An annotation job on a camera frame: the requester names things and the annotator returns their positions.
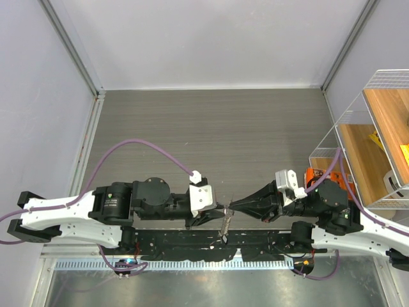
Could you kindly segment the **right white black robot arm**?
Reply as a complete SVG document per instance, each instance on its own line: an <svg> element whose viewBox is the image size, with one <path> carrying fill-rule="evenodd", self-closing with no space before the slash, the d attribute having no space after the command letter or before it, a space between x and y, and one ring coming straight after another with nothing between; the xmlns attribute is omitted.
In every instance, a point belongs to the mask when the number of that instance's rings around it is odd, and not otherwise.
<svg viewBox="0 0 409 307"><path fill-rule="evenodd" d="M386 258L393 268L408 270L408 228L358 206L329 179L307 189L274 180L229 207L266 223L298 217L287 243L294 253L345 249Z"/></svg>

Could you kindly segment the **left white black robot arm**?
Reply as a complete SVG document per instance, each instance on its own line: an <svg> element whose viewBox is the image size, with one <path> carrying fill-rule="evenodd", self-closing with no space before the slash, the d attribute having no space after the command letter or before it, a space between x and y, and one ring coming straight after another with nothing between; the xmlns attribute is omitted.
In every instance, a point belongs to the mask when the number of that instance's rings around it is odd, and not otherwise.
<svg viewBox="0 0 409 307"><path fill-rule="evenodd" d="M141 221L183 220L186 229L191 229L225 216L206 178L190 184L182 194L172 193L158 177L97 187L79 200L47 200L26 191L18 205L23 213L10 221L7 232L23 242L67 238L117 249L124 255L137 245L136 217Z"/></svg>

